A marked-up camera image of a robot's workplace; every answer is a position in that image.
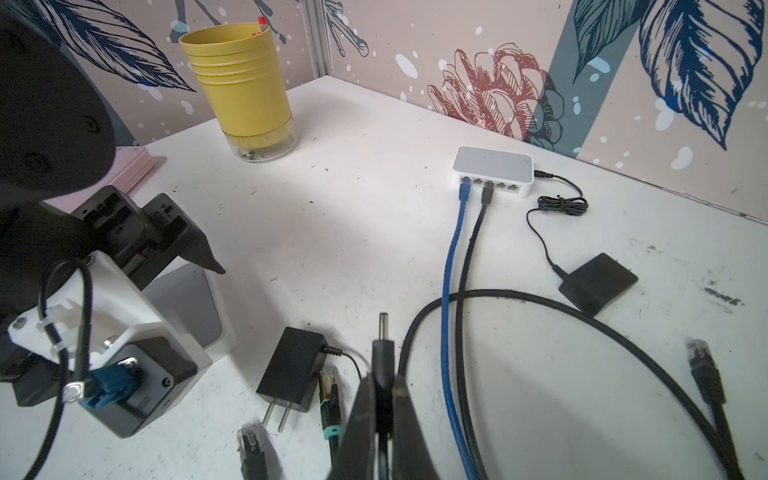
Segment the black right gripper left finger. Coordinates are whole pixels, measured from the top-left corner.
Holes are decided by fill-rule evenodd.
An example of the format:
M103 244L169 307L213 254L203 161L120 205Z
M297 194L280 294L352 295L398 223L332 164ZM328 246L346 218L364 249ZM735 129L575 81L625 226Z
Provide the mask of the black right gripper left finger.
M376 458L376 392L371 375L359 385L331 471L331 479L373 479Z

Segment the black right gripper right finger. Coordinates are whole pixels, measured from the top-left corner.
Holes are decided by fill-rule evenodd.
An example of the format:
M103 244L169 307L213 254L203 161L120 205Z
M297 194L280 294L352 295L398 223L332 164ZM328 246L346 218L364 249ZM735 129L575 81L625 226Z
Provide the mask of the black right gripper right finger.
M392 396L392 478L438 479L407 383L401 375L394 377Z

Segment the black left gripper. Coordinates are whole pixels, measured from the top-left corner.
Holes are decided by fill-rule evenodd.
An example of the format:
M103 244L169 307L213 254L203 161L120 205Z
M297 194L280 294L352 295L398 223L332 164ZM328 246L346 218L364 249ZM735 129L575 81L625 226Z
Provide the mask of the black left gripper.
M217 274L226 273L203 231L166 194L140 208L127 194L105 186L76 208L73 216L92 228L98 249L140 290L178 257Z

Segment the black power adapter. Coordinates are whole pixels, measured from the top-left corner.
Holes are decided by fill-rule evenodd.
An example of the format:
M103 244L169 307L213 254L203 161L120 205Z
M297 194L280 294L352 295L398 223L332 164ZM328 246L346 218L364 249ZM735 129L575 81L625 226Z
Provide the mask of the black power adapter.
M595 316L604 307L636 285L639 278L606 253L596 255L570 273L556 264L549 254L546 241L532 225L530 214L534 212L561 213L566 216L581 217L587 213L589 202L584 197L582 189L565 177L542 170L535 170L533 175L535 179L560 181L576 192L573 197L539 196L537 206L526 213L526 223L540 240L547 263L562 280L559 286L560 293L581 312Z
M359 380L363 380L354 358L343 349L332 347L323 334L294 327L283 330L256 390L268 402L263 424L269 422L277 405L284 408L285 414L291 409L308 410L310 381L320 379L320 370L328 355L348 357Z

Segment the white network switch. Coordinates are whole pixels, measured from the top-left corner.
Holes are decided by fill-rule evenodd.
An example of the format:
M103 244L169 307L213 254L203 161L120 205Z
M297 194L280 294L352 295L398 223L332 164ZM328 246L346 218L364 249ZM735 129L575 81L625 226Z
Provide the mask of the white network switch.
M534 183L533 158L526 154L461 146L453 164L458 183L484 187L488 182L516 198L527 198Z

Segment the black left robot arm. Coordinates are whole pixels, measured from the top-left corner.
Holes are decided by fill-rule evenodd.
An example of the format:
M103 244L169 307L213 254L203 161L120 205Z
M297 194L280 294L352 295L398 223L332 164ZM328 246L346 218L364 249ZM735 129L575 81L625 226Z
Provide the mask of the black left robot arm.
M85 76L49 41L10 14L1 17L1 319L39 322L51 313L60 336L77 336L89 311L96 345L109 336L158 326L144 288L174 259L213 272L222 267L206 236L179 208L166 222L129 206L128 229L101 220L102 200L72 213L56 197L98 186L114 163L106 108ZM95 258L93 306L57 261Z

